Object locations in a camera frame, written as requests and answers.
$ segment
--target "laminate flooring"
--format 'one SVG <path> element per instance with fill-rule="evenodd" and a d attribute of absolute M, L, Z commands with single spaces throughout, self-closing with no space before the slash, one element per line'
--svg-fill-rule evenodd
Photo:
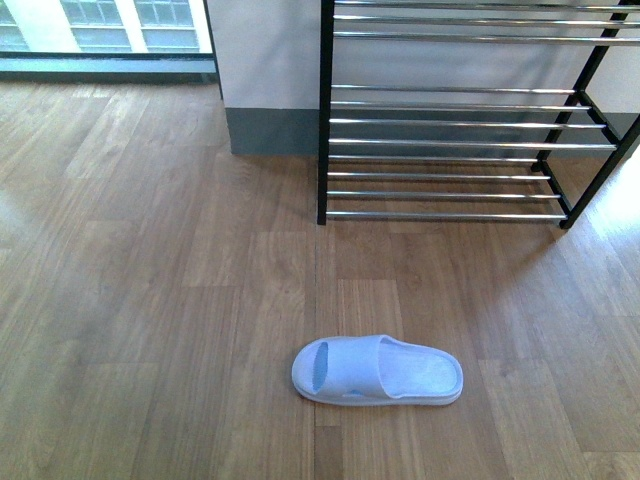
<path fill-rule="evenodd" d="M 0 478 L 640 478 L 640 158 L 569 232 L 319 227 L 315 158 L 232 155 L 215 85 L 0 96 Z M 296 394 L 303 345 L 373 333 L 462 397 Z"/>

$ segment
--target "slide sandal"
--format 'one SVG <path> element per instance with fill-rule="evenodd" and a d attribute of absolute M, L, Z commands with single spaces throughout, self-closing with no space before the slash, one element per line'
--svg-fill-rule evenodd
<path fill-rule="evenodd" d="M 448 405 L 462 393 L 462 368 L 451 355 L 388 335 L 330 337 L 298 353 L 296 390 L 342 406 Z"/>

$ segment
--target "black metal frame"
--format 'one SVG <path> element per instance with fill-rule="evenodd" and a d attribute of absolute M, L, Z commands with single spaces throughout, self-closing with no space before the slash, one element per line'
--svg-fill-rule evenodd
<path fill-rule="evenodd" d="M 331 119 L 331 90 L 332 90 L 332 70 L 333 70 L 333 42 L 334 42 L 334 13 L 336 0 L 322 0 L 322 25 L 321 25 L 321 51 L 320 51 L 320 112 L 319 112 L 319 157 L 318 157 L 318 212 L 317 222 L 319 225 L 326 224 L 327 220 L 327 190 L 329 176 L 329 150 L 330 150 L 330 119 Z M 638 6 L 638 0 L 621 0 L 618 7 Z M 627 19 L 628 13 L 615 12 L 616 7 L 611 11 L 611 21 L 621 22 Z M 618 34 L 618 29 L 605 29 L 601 34 L 601 38 L 613 39 Z M 569 229 L 582 214 L 589 202 L 596 195 L 600 187 L 604 184 L 609 175 L 616 166 L 628 153 L 636 139 L 640 136 L 640 114 L 636 117 L 631 127 L 624 135 L 620 135 L 616 128 L 606 118 L 598 106 L 593 102 L 587 94 L 586 89 L 596 74 L 598 67 L 602 63 L 606 53 L 609 50 L 608 45 L 596 46 L 589 59 L 587 60 L 582 72 L 580 73 L 573 93 L 569 94 L 565 106 L 575 107 L 578 105 L 590 107 L 588 112 L 590 118 L 598 123 L 605 125 L 602 130 L 605 138 L 616 148 L 604 162 L 601 169 L 593 178 L 589 186 L 586 188 L 582 196 L 575 205 L 571 205 L 566 194 L 564 193 L 558 179 L 554 175 L 548 159 L 552 152 L 551 149 L 540 150 L 536 156 L 535 163 L 531 166 L 534 172 L 542 172 L 548 177 L 548 183 L 555 195 L 560 208 L 566 215 L 566 219 L 560 221 L 560 227 Z M 571 111 L 561 112 L 557 118 L 557 124 L 567 124 L 572 116 Z M 545 139 L 545 143 L 556 144 L 560 138 L 562 130 L 550 130 Z"/>

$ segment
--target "metal shoe rack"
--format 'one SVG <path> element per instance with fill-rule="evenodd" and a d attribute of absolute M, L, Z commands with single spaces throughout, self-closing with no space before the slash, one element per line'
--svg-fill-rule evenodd
<path fill-rule="evenodd" d="M 640 115 L 621 134 L 586 92 L 610 47 L 640 46 L 638 37 L 618 36 L 620 30 L 640 28 L 640 21 L 632 20 L 640 0 L 609 6 L 576 3 L 322 0 L 318 224 L 327 219 L 506 220 L 552 221 L 570 228 L 640 135 Z M 486 34 L 486 27 L 492 34 Z M 576 36 L 575 29 L 592 33 Z M 591 54 L 570 89 L 334 84 L 334 45 L 365 41 L 571 45 L 587 47 Z M 397 99 L 406 94 L 411 101 Z M 566 101 L 430 101 L 441 94 Z M 536 114 L 552 117 L 531 121 Z M 570 123 L 572 116 L 587 121 Z M 563 132 L 573 132 L 573 138 L 589 130 L 600 131 L 601 140 L 560 141 Z M 495 135 L 478 139 L 477 132 Z M 522 141 L 531 133 L 535 141 Z M 574 204 L 550 166 L 555 151 L 608 155 Z M 505 174 L 505 167 L 523 170 Z M 499 213 L 459 208 L 469 202 L 497 205 Z M 442 211 L 442 205 L 453 211 Z M 523 205 L 524 212 L 509 210 Z"/>

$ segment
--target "chrome bar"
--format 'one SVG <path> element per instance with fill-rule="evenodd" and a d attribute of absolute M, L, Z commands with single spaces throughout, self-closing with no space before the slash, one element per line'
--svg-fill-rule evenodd
<path fill-rule="evenodd" d="M 370 181 L 370 182 L 539 182 L 548 181 L 546 175 L 460 175 L 448 173 L 359 173 L 329 172 L 329 179 L 336 181 Z"/>
<path fill-rule="evenodd" d="M 336 0 L 337 7 L 372 7 L 372 8 L 414 8 L 428 10 L 507 10 L 525 12 L 562 12 L 573 11 L 581 13 L 635 13 L 640 12 L 637 5 L 560 5 L 560 4 L 531 4 L 517 3 L 433 3 L 407 1 L 380 0 Z"/>
<path fill-rule="evenodd" d="M 389 125 L 401 127 L 462 127 L 462 128 L 514 128 L 524 130 L 602 130 L 601 124 L 558 124 L 558 123 L 505 123 L 505 122 L 455 122 L 445 120 L 395 120 L 395 119 L 356 119 L 332 118 L 332 125 Z"/>
<path fill-rule="evenodd" d="M 488 214 L 488 213 L 404 213 L 404 212 L 327 212 L 332 220 L 414 220 L 414 221 L 470 221 L 470 222 L 556 222 L 566 215 L 551 214 Z"/>
<path fill-rule="evenodd" d="M 334 100 L 332 107 L 358 107 L 380 109 L 436 110 L 441 112 L 586 112 L 591 107 L 583 105 L 489 105 L 470 103 L 416 103 L 416 102 L 369 102 Z"/>
<path fill-rule="evenodd" d="M 625 29 L 639 28 L 640 22 L 619 20 L 541 20 L 541 19 L 504 19 L 504 18 L 424 18 L 391 17 L 366 15 L 335 15 L 334 20 L 347 23 L 391 23 L 404 25 L 470 25 L 479 27 L 536 27 L 536 28 L 597 28 Z"/>
<path fill-rule="evenodd" d="M 413 165 L 416 163 L 433 164 L 463 164 L 463 165 L 500 165 L 521 167 L 530 166 L 537 162 L 535 158 L 482 158 L 482 157 L 409 157 L 409 156 L 369 156 L 369 155 L 329 155 L 329 160 L 335 164 L 374 163 L 383 165 Z"/>
<path fill-rule="evenodd" d="M 441 192 L 327 192 L 329 198 L 342 200 L 431 200 L 442 202 L 523 202 L 536 203 L 560 199 L 560 195 L 510 193 L 441 193 Z"/>
<path fill-rule="evenodd" d="M 399 32 L 334 32 L 335 38 L 354 40 L 402 40 L 420 42 L 456 42 L 456 43 L 504 43 L 504 44 L 540 44 L 540 45 L 582 45 L 596 46 L 640 46 L 640 38 L 635 37 L 541 37 L 520 35 L 458 35 L 438 33 L 399 33 Z"/>
<path fill-rule="evenodd" d="M 357 138 L 332 138 L 330 145 L 376 145 L 390 147 L 441 147 L 441 148 L 505 148 L 514 150 L 605 150 L 614 151 L 616 145 L 582 143 L 518 143 L 518 142 L 453 142 L 442 140 L 374 140 Z"/>
<path fill-rule="evenodd" d="M 464 88 L 464 87 L 410 87 L 395 85 L 331 85 L 334 90 L 367 90 L 421 93 L 526 93 L 536 95 L 573 95 L 575 90 L 560 88 Z"/>

